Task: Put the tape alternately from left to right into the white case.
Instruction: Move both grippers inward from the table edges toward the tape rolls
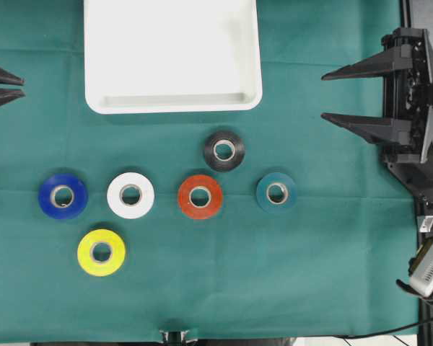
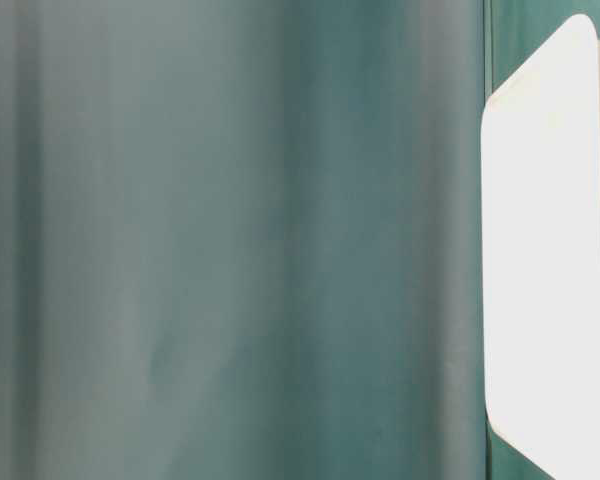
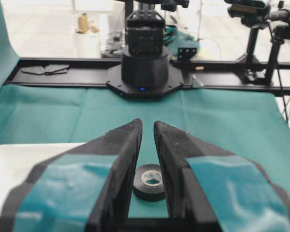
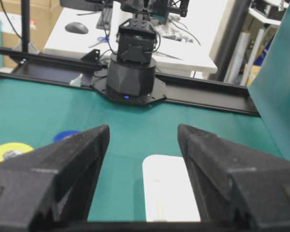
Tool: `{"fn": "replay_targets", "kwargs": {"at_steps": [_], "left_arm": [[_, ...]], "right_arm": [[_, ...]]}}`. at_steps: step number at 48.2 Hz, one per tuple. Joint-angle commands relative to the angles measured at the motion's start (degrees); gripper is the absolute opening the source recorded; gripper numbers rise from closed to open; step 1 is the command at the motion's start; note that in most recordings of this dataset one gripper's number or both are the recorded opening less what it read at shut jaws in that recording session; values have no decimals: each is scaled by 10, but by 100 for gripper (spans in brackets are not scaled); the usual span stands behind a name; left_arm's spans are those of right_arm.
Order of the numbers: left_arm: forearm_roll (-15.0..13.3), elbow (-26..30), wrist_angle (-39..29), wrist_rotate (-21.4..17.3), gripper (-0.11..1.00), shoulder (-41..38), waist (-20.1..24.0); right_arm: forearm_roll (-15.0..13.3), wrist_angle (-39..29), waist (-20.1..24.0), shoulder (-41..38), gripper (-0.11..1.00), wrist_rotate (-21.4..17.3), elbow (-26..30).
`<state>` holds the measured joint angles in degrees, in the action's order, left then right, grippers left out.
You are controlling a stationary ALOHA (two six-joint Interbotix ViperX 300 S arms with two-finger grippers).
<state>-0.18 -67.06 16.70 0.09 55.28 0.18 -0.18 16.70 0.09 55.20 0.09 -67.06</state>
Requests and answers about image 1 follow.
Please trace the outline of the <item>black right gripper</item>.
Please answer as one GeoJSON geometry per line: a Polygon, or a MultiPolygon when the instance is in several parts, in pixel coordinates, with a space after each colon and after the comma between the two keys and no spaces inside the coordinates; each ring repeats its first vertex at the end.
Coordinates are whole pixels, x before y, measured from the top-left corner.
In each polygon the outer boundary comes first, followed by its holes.
{"type": "Polygon", "coordinates": [[[385,160],[424,164],[433,143],[433,47],[426,29],[399,27],[382,39],[384,51],[326,73],[334,79],[384,78],[384,117],[324,112],[322,119],[366,142],[384,145],[385,160]]]}

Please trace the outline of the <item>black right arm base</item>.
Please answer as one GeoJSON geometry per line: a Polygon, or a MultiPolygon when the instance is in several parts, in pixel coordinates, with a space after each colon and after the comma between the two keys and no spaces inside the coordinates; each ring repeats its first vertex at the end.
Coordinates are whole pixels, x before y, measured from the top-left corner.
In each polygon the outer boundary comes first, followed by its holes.
{"type": "Polygon", "coordinates": [[[386,162],[390,173],[417,199],[433,208],[433,141],[424,164],[386,162]]]}

